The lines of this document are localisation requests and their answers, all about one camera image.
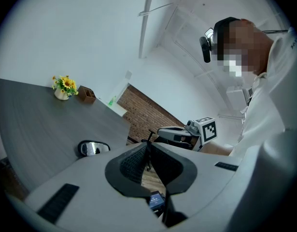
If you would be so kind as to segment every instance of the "flower pot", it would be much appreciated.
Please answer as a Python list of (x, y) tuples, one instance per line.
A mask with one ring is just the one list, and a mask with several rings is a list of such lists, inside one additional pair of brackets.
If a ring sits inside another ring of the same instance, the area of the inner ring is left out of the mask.
[(69, 99), (69, 97), (67, 96), (67, 93), (66, 92), (61, 93), (61, 88), (59, 88), (59, 87), (55, 91), (55, 96), (57, 99), (62, 100), (62, 101)]

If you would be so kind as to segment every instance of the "black vent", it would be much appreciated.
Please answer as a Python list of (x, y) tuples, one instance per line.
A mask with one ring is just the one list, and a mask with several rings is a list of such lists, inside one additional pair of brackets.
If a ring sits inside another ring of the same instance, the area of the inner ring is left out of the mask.
[(124, 177), (141, 184), (142, 175), (147, 163), (148, 151), (146, 147), (125, 158), (120, 164), (120, 172)]
[(249, 97), (251, 97), (253, 95), (253, 89), (252, 88), (248, 90), (248, 94), (249, 94)]
[(78, 189), (78, 186), (64, 184), (38, 211), (39, 216), (51, 223), (55, 223)]
[(236, 166), (236, 165), (232, 165), (232, 164), (228, 164), (228, 163), (224, 163), (224, 162), (218, 162), (215, 164), (215, 166), (219, 167), (219, 168), (228, 169), (231, 171), (236, 171), (238, 168), (238, 166)]

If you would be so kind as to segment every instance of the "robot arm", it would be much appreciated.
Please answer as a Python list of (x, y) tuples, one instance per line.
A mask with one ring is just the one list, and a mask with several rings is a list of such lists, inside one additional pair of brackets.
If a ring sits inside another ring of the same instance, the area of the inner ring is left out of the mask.
[(200, 151), (205, 144), (217, 138), (216, 121), (211, 117), (189, 120), (184, 127), (161, 127), (157, 133), (170, 145), (194, 151)]

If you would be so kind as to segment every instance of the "black strip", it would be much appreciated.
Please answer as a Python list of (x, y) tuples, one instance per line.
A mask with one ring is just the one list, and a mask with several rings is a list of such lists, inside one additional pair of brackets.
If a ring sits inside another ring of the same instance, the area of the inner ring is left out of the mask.
[(38, 211), (39, 216), (51, 223), (55, 223), (78, 189), (78, 186), (64, 184)]
[(187, 218), (188, 217), (182, 212), (175, 211), (171, 196), (167, 192), (162, 222), (169, 228), (186, 220)]
[(218, 162), (215, 164), (215, 166), (219, 167), (219, 168), (228, 169), (231, 171), (236, 171), (238, 168), (238, 166), (236, 166), (236, 165), (232, 165), (232, 164), (228, 164), (228, 163), (224, 163), (224, 162)]

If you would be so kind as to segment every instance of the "black hair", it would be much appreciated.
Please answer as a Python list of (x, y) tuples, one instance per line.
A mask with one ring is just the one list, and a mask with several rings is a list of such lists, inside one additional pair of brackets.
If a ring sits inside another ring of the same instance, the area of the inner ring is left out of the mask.
[(234, 17), (228, 17), (221, 21), (218, 21), (213, 30), (213, 42), (214, 42), (214, 49), (217, 50), (217, 60), (224, 59), (224, 33), (228, 32), (229, 24), (232, 21), (240, 21)]

